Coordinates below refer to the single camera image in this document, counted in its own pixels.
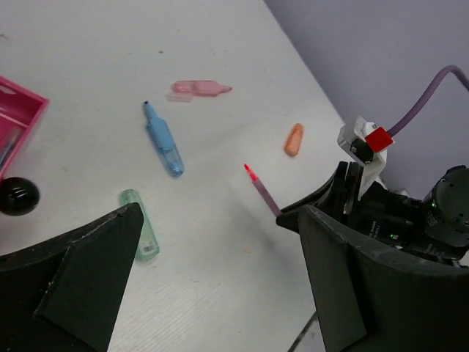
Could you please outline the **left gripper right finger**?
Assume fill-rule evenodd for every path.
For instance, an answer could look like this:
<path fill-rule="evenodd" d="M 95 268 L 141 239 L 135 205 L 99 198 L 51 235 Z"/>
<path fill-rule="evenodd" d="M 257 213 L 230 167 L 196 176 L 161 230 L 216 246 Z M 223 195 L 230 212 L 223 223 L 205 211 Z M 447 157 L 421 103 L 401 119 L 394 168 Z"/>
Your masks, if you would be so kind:
<path fill-rule="evenodd" d="M 468 271 L 399 251 L 320 210 L 299 212 L 327 351 L 466 351 Z"/>

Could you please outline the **pink slim highlighter pen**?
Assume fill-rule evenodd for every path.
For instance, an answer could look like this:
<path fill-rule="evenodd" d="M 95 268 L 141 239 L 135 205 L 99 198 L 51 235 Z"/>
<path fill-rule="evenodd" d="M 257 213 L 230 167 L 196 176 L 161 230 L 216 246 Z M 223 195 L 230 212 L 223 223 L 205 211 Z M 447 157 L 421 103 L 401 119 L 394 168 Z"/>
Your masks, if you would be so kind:
<path fill-rule="evenodd" d="M 266 205 L 272 211 L 275 217 L 281 215 L 281 210 L 276 204 L 275 200 L 270 195 L 269 191 L 265 188 L 262 181 L 256 175 L 256 173 L 252 170 L 252 168 L 248 164 L 244 164 L 244 168 L 251 179 L 252 184 L 254 185 L 255 189 L 258 191 L 259 195 L 265 201 Z"/>

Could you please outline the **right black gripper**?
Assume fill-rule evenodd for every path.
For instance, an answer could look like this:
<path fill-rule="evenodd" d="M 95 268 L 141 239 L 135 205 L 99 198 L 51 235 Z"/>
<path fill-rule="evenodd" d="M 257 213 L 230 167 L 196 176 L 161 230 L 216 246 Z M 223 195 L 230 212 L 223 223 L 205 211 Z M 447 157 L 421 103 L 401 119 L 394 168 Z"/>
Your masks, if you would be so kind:
<path fill-rule="evenodd" d="M 341 222 L 347 189 L 348 163 L 340 161 L 329 180 L 303 199 L 286 206 L 276 224 L 298 230 L 300 209 L 312 205 Z M 379 242 L 417 256 L 442 257 L 443 246 L 424 232 L 421 202 L 395 194 L 374 182 L 360 200 L 353 203 L 347 226 Z"/>

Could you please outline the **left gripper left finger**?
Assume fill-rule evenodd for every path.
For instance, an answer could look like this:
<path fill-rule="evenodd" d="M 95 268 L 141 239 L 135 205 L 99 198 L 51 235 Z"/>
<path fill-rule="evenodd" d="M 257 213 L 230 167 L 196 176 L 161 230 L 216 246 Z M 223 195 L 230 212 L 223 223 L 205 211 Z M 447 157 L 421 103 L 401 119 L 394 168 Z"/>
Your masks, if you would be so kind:
<path fill-rule="evenodd" d="M 131 203 L 1 256 L 1 350 L 107 351 L 143 223 Z"/>

